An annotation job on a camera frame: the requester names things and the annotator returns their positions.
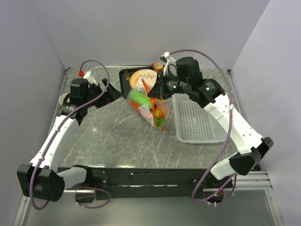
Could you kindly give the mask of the clear zip bag orange zipper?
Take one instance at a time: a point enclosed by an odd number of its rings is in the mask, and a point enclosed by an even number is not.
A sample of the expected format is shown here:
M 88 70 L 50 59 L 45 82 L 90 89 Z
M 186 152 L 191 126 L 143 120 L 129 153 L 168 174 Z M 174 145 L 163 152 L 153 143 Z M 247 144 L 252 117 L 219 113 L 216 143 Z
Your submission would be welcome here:
M 164 131 L 170 107 L 165 100 L 148 97 L 150 90 L 146 80 L 139 75 L 127 99 L 131 107 L 151 126 Z

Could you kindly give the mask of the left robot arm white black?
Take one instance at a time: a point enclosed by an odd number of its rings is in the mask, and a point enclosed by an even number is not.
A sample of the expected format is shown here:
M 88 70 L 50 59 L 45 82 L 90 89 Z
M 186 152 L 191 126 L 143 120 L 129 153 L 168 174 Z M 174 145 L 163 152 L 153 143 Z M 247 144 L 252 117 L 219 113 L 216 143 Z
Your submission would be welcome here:
M 65 189 L 79 185 L 88 189 L 94 178 L 91 167 L 74 165 L 58 172 L 58 163 L 72 134 L 79 128 L 90 107 L 103 107 L 122 96 L 107 79 L 100 85 L 85 78 L 73 79 L 70 92 L 59 107 L 55 123 L 42 148 L 28 165 L 20 165 L 17 177 L 25 196 L 58 201 Z

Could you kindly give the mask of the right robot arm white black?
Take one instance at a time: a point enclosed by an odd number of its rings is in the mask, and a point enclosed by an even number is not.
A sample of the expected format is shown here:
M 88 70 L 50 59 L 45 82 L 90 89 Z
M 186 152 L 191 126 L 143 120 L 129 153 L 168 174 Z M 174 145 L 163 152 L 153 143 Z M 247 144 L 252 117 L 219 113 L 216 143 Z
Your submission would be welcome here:
M 190 56 L 175 60 L 168 53 L 161 58 L 163 73 L 157 77 L 148 97 L 168 99 L 174 94 L 186 94 L 209 113 L 227 132 L 237 152 L 217 161 L 206 175 L 210 187 L 217 187 L 222 179 L 235 173 L 245 176 L 274 145 L 270 137 L 254 130 L 230 102 L 230 97 L 214 79 L 203 79 L 198 61 Z

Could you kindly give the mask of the orange carrot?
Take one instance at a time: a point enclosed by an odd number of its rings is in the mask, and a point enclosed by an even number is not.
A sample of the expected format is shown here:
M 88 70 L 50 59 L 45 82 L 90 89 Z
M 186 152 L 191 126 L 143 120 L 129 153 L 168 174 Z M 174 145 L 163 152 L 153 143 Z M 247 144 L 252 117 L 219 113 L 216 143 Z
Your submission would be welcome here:
M 135 109 L 135 110 L 139 110 L 140 105 L 138 103 L 136 103 L 135 101 L 130 100 L 130 105 Z

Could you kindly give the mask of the green cucumber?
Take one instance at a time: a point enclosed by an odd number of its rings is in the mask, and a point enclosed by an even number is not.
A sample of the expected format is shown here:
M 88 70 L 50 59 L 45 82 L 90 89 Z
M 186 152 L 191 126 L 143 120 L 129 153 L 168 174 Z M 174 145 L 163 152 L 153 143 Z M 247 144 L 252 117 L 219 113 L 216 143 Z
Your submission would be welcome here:
M 152 108 L 151 100 L 145 95 L 145 93 L 140 92 L 136 89 L 129 93 L 129 99 L 135 101 L 140 106 L 146 105 L 149 109 Z

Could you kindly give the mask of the yellow pear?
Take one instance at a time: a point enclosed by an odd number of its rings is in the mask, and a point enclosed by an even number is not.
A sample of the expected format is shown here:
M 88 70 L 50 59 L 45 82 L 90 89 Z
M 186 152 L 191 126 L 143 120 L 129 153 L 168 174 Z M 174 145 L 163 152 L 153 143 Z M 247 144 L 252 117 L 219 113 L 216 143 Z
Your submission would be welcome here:
M 165 114 L 159 107 L 157 107 L 154 111 L 154 116 L 156 118 L 164 118 Z

